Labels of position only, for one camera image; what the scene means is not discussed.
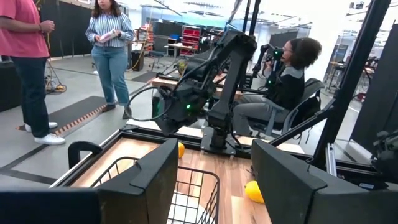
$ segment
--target paper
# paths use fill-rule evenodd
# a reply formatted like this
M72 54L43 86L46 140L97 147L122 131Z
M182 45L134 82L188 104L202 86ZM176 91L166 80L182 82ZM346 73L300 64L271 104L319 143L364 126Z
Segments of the paper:
M107 41L109 41L109 40L111 40L111 39L113 39L113 38L115 38L117 36L118 36L118 34L116 33L116 30L113 29L113 30L107 32L106 34L102 35L99 38L99 41L101 43L105 43L105 42L107 42Z

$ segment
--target blue striped shirt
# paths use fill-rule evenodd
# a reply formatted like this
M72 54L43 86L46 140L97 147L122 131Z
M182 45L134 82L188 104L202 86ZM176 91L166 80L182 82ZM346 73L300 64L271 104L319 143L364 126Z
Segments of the blue striped shirt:
M120 30L121 36L115 37L105 43L95 42L95 35L104 35L109 31ZM86 31L87 39L99 47L124 47L126 42L132 41L134 37L134 31L131 27L130 18L121 13L120 16L116 17L111 14L102 13L98 18L92 17L90 24Z

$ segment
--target ceiling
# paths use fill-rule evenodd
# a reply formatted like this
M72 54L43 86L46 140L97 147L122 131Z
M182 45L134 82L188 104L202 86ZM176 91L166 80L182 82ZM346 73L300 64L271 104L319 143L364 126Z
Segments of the ceiling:
M131 8L139 9L142 4L161 6L154 0L118 0L124 4L128 4ZM218 16L224 17L226 20L231 14L233 4L235 0L226 1L214 1L214 0L161 0L166 6L177 12L190 11L202 11L205 12L203 16ZM364 19L367 11L367 6L370 0L365 1L353 1L355 4L359 2L364 3L363 9L350 9L347 5L347 13L345 26L342 27L342 35L356 35L362 26L362 20ZM246 11L246 0L243 0L235 19L243 19ZM297 27L299 25L309 25L311 19L308 18L314 9L324 9L323 1L319 0L278 0L278 1L261 1L259 8L258 20L274 24L281 29L289 27ZM251 1L250 12L254 9L254 1ZM391 25L394 20L398 19L398 0L392 0L391 7L389 8L387 15L384 19L381 27L381 33L379 38L383 41L388 36L388 32L391 29Z

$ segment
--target shopping basket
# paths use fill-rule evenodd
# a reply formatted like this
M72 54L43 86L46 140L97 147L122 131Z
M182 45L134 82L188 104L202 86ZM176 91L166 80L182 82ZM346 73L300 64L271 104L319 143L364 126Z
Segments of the shopping basket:
M91 187L101 185L122 173L133 166L137 160L133 157L117 159L94 181ZM179 166L167 224L217 224L219 194L220 179L217 175Z

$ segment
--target black curtain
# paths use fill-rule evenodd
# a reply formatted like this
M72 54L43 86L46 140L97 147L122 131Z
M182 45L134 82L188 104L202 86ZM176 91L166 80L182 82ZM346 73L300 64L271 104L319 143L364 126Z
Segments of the black curtain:
M55 23L55 31L47 40L51 57L90 54L91 44L85 32L91 9L60 1L44 1L40 5L40 16L42 21Z

